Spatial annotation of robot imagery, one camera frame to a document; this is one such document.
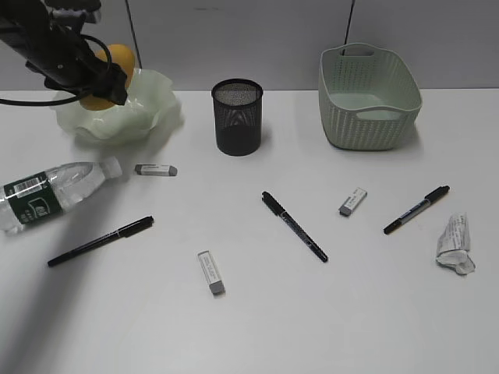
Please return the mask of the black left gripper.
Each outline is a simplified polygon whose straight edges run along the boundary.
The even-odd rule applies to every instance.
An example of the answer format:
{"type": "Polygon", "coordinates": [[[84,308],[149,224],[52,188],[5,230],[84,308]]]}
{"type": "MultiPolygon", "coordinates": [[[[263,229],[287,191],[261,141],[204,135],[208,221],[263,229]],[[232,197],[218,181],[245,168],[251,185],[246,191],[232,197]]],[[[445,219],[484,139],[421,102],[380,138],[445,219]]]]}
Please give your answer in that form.
{"type": "Polygon", "coordinates": [[[23,33],[27,61],[46,77],[51,89],[73,95],[59,104],[90,98],[99,104],[126,102],[128,75],[96,37],[52,23],[28,23],[23,33]]]}

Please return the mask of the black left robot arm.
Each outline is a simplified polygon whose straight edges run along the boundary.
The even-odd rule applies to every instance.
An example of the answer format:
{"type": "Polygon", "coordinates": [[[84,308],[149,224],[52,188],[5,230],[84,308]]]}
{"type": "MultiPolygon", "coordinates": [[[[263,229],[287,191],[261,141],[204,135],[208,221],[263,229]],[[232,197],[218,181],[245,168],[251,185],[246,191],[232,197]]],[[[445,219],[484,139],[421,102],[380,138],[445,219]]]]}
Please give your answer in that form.
{"type": "Polygon", "coordinates": [[[131,76],[112,61],[104,43],[82,34],[83,25],[97,23],[100,1],[2,1],[1,42],[26,60],[26,67],[44,77],[51,90],[71,98],[59,101],[1,100],[12,106],[69,104],[87,97],[124,105],[131,76]]]}

